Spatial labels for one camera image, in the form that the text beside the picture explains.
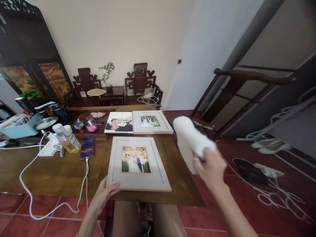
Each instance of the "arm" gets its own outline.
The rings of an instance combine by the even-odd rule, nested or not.
[[[232,237],[258,237],[239,209],[230,193],[229,187],[224,183],[224,171],[227,167],[225,160],[218,151],[212,152],[206,148],[203,152],[205,162],[201,163],[200,160],[195,157],[194,165],[197,173],[213,194],[228,226],[229,235]]]
[[[107,177],[105,177],[100,185],[91,201],[91,204],[87,210],[87,213],[82,221],[80,226],[78,237],[92,237],[94,233],[94,228],[98,216],[101,214],[106,202],[110,199],[111,196],[118,192],[117,188],[120,183],[117,182],[112,184],[109,187],[105,187]]]

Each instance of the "white shoe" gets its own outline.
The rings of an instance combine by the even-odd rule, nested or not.
[[[278,151],[289,149],[291,146],[288,143],[279,141],[277,143],[270,144],[268,146],[260,148],[258,151],[261,154],[275,154]]]
[[[277,138],[265,139],[265,140],[261,140],[261,141],[252,143],[250,146],[251,146],[252,148],[259,149],[259,148],[268,146],[268,145],[270,145],[270,144],[277,143],[277,142],[279,142],[279,141],[280,141],[280,140],[277,139]]]

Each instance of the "smartphone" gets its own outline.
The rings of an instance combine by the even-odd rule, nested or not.
[[[82,138],[80,159],[89,159],[94,156],[94,136],[88,135]]]

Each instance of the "white towel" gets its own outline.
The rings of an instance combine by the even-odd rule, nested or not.
[[[211,151],[216,151],[216,144],[200,133],[188,117],[177,117],[173,121],[173,127],[177,133],[180,153],[191,173],[196,174],[192,151],[203,159],[203,150],[209,148]]]

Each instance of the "blue plastic basket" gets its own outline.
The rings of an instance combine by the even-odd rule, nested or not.
[[[40,115],[35,114],[26,124],[14,127],[3,127],[0,128],[0,131],[13,139],[34,136],[39,133],[39,130],[34,129],[34,125],[38,121],[40,121]]]

